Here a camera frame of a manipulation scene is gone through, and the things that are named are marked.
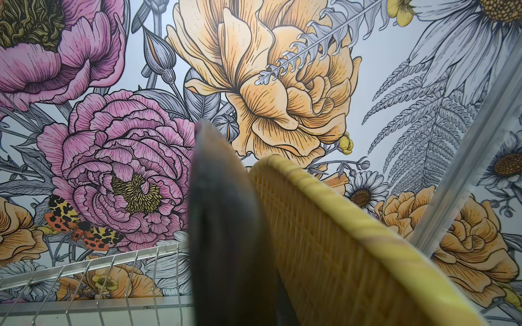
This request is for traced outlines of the yellow woven square plate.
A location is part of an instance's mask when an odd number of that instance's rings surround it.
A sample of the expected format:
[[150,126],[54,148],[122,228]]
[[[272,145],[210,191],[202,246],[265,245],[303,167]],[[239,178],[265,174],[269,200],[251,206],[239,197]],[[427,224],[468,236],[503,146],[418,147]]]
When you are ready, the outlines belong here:
[[301,325],[485,325],[405,239],[281,156],[249,171]]

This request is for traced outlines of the black floral square plate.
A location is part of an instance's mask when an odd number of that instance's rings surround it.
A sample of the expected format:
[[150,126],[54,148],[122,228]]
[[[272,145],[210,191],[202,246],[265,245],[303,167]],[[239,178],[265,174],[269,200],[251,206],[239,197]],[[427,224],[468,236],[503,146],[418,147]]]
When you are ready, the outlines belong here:
[[207,120],[195,126],[188,226],[197,325],[298,324],[258,192]]

